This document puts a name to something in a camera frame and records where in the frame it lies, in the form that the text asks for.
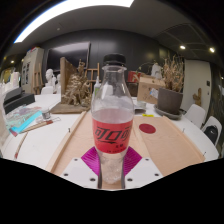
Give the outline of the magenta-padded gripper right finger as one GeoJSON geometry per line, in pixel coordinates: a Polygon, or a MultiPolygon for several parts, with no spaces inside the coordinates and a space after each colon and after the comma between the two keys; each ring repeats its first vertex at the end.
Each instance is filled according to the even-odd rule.
{"type": "Polygon", "coordinates": [[[162,173],[149,157],[142,157],[132,147],[127,149],[122,166],[123,189],[140,188],[162,177],[162,173]]]}

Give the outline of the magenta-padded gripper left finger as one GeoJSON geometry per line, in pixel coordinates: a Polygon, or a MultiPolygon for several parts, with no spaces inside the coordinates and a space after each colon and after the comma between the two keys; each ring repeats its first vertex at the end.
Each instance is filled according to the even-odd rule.
{"type": "Polygon", "coordinates": [[[73,158],[61,177],[84,188],[100,189],[102,174],[97,150],[92,147],[80,158],[73,158]]]}

